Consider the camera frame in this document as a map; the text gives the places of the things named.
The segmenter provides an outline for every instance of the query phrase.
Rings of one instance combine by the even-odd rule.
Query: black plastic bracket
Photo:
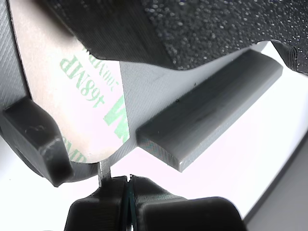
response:
[[[64,231],[246,231],[235,206],[219,197],[186,200],[148,178],[108,179],[75,201]]]
[[[73,175],[57,124],[32,100],[24,98],[4,110],[0,126],[19,157],[53,186],[58,187]]]

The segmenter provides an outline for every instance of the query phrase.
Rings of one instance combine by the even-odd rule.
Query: adhesive liner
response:
[[[57,122],[70,160],[108,158],[129,139],[119,62],[90,55],[39,1],[10,7],[32,99]]]

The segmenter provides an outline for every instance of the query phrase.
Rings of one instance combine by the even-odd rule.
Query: textured foam surface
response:
[[[307,72],[305,0],[141,0],[179,69],[198,67],[263,40],[295,46]]]

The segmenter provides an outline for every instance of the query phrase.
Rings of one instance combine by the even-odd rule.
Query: green printed logo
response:
[[[115,134],[117,135],[117,137],[122,139],[123,143],[125,143],[129,139],[129,129],[126,116],[124,95],[121,96],[121,98],[115,103],[115,105],[104,117],[104,120],[108,126],[110,126],[112,123],[116,122],[119,119],[120,122],[115,129]]]
[[[95,87],[94,80],[91,79],[91,76],[87,74],[85,70],[83,70],[83,66],[76,56],[74,56],[71,61],[68,59],[62,59],[60,67],[69,79],[77,79],[76,88],[80,90],[81,95],[87,97],[87,101],[94,102],[93,108],[105,103],[101,90]]]
[[[85,163],[87,161],[86,157],[80,151],[78,151],[77,149],[71,150],[72,143],[68,141],[65,137],[63,137],[63,142],[65,144],[69,160],[82,163]]]
[[[89,55],[89,61],[95,69],[99,70],[100,76],[103,78],[106,85],[110,86],[111,91],[113,91],[114,87],[119,86],[119,83],[112,76],[111,71],[108,70],[108,67],[104,61],[98,60],[92,55]],[[84,67],[75,55],[72,60],[62,59],[60,62],[60,67],[69,79],[76,81],[76,88],[80,91],[80,94],[86,97],[87,101],[94,102],[93,108],[105,103],[103,101],[104,95],[101,94],[101,90],[98,87],[95,87],[96,85],[94,80],[89,74],[86,73]],[[122,140],[123,143],[129,139],[128,120],[123,95],[103,119],[108,126],[118,123],[114,133],[117,137],[119,137],[119,139]],[[69,152],[72,144],[67,141],[66,138],[63,139]],[[79,162],[82,158],[86,161],[86,158],[77,149],[69,152],[69,156],[71,160],[76,162]]]

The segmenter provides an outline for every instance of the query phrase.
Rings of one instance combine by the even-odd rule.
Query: white background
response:
[[[263,53],[281,62],[272,45]],[[284,68],[283,76],[183,173],[137,148],[112,167],[112,175],[149,177],[188,199],[222,196],[245,217],[306,132],[307,106],[308,79]],[[1,231],[62,231],[70,205],[97,187],[96,177],[52,187],[0,138]]]

